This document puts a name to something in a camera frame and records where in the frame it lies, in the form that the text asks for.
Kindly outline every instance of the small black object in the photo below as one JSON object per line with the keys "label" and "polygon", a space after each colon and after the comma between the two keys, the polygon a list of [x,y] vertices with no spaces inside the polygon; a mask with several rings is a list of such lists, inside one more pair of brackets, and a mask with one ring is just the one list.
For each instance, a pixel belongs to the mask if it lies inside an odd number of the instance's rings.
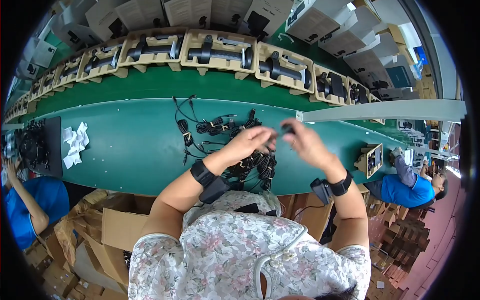
{"label": "small black object", "polygon": [[[193,60],[194,57],[197,57],[198,63],[201,64],[208,64],[210,62],[210,58],[219,58],[219,59],[226,59],[227,61],[230,60],[238,60],[241,61],[242,53],[241,52],[233,52],[233,51],[226,51],[226,50],[213,50],[213,38],[211,35],[207,35],[205,37],[205,41],[202,44],[201,48],[190,48],[188,50],[188,60]],[[250,69],[252,66],[252,59],[253,59],[253,50],[251,47],[245,49],[245,65],[242,66],[243,69]]]}
{"label": "small black object", "polygon": [[[179,58],[180,49],[183,44],[183,35],[162,35],[156,36],[156,39],[163,39],[168,38],[169,36],[178,36],[178,43],[174,49],[174,56],[170,57],[173,60]],[[158,54],[158,53],[168,53],[170,54],[173,45],[167,46],[149,46],[146,42],[146,35],[140,35],[140,41],[138,42],[135,48],[131,48],[127,51],[127,56],[131,57],[134,61],[138,61],[140,59],[140,55],[142,54]]]}
{"label": "small black object", "polygon": [[[301,73],[289,68],[280,66],[279,60],[280,54],[277,51],[273,51],[272,56],[266,59],[266,61],[260,61],[258,68],[260,73],[270,72],[270,78],[277,80],[280,75],[291,77],[295,80],[302,80]],[[309,89],[312,84],[312,77],[308,70],[305,70],[305,83],[303,87]]]}
{"label": "small black object", "polygon": [[212,204],[229,189],[230,182],[221,176],[216,176],[215,179],[204,188],[204,191],[200,194],[198,199],[203,203]]}
{"label": "small black object", "polygon": [[317,195],[317,197],[325,204],[329,204],[329,197],[331,196],[341,196],[348,191],[350,184],[352,183],[352,174],[348,170],[347,176],[344,180],[340,182],[331,184],[326,179],[320,180],[316,178],[312,183],[310,183],[310,187],[312,191]]}
{"label": "small black object", "polygon": [[283,134],[285,134],[285,133],[295,134],[295,131],[293,130],[292,125],[285,124],[285,125],[282,126],[282,133]]}

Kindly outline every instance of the white box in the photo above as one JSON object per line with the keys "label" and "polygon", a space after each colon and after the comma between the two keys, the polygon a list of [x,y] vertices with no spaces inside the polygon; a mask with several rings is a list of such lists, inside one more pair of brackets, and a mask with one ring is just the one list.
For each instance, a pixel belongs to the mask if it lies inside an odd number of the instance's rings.
{"label": "white box", "polygon": [[398,47],[389,33],[375,36],[370,45],[346,55],[343,60],[360,77],[360,81],[369,89],[393,88],[394,85],[381,59],[398,53]]}
{"label": "white box", "polygon": [[338,30],[350,17],[349,0],[305,0],[290,14],[285,32],[313,44]]}
{"label": "white box", "polygon": [[88,25],[102,41],[126,36],[128,29],[115,8],[125,0],[101,0],[85,13]]}
{"label": "white box", "polygon": [[162,3],[158,0],[130,0],[115,8],[129,31],[163,27]]}
{"label": "white box", "polygon": [[238,33],[254,36],[259,41],[271,38],[288,18],[292,6],[292,0],[253,0]]}
{"label": "white box", "polygon": [[57,47],[37,37],[31,37],[24,48],[23,59],[48,69],[55,51]]}
{"label": "white box", "polygon": [[360,6],[350,14],[350,18],[331,37],[318,41],[318,47],[339,58],[375,41],[372,28],[380,20],[366,6]]}
{"label": "white box", "polygon": [[88,27],[85,13],[96,3],[95,0],[75,1],[60,14],[52,16],[50,29],[74,52],[98,45],[101,40]]}
{"label": "white box", "polygon": [[212,23],[237,29],[252,0],[212,0]]}
{"label": "white box", "polygon": [[212,0],[164,0],[170,26],[210,28]]}

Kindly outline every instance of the green conveyor belt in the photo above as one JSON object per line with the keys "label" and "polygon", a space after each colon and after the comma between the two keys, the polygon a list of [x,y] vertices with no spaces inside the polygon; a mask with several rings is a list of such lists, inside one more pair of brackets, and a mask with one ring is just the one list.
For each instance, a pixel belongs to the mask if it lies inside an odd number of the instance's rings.
{"label": "green conveyor belt", "polygon": [[[247,119],[250,109],[255,108],[255,117],[263,125],[277,129],[281,120],[295,116],[295,111],[291,109],[239,101],[198,99],[194,100],[194,107],[196,116],[200,119],[210,120],[219,115],[237,114],[234,119],[239,123]],[[189,106],[185,109],[187,115],[190,113],[188,108]],[[63,179],[121,192],[159,194],[195,160],[189,157],[187,165],[182,166],[183,137],[175,123],[174,111],[171,98],[164,98],[109,101],[45,115],[47,118],[61,116],[62,128],[72,126],[76,129],[82,121],[88,124],[90,144],[81,152],[83,162],[68,170],[63,165]],[[387,149],[402,146],[390,137],[347,122],[321,122],[307,126],[320,134],[329,150],[336,153],[352,172],[357,183],[366,181],[365,175],[353,166],[361,154],[360,148],[367,143],[383,143],[387,154]],[[189,122],[189,128],[195,132],[194,123]],[[205,140],[226,141],[228,137],[194,133],[193,138],[196,143],[201,143]],[[205,145],[205,148],[217,149],[215,145]],[[62,157],[67,155],[68,150],[69,145],[62,143]],[[194,155],[200,154],[193,146],[189,151]],[[324,177],[321,171],[297,158],[295,152],[284,142],[279,141],[277,144],[276,159],[272,192],[277,195],[309,192],[310,182],[316,177]],[[394,170],[388,163],[388,155],[385,155],[384,166],[369,181],[391,172]],[[251,180],[246,183],[246,187],[255,183],[256,180]]]}

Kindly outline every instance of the woman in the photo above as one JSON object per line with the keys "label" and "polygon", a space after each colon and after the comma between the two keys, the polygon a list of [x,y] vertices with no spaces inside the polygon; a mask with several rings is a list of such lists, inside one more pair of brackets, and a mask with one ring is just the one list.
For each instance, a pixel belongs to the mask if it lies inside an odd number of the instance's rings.
{"label": "woman", "polygon": [[7,182],[3,186],[8,221],[20,249],[28,248],[48,225],[68,214],[80,199],[94,191],[59,179],[42,176],[21,182],[17,178],[20,160],[7,160]]}
{"label": "woman", "polygon": [[[347,177],[312,129],[295,119],[283,124],[295,132],[283,139],[330,183]],[[243,130],[203,163],[220,175],[255,149],[266,151],[264,144],[275,136],[266,127]],[[275,141],[269,147],[274,149]],[[188,170],[157,197],[133,248],[129,299],[365,298],[371,268],[368,223],[353,181],[335,198],[341,222],[331,249],[304,226],[277,217],[279,210],[277,216],[265,215],[277,209],[276,197],[230,191],[211,205],[198,205],[202,190]],[[234,211],[252,203],[258,204],[258,214]]]}

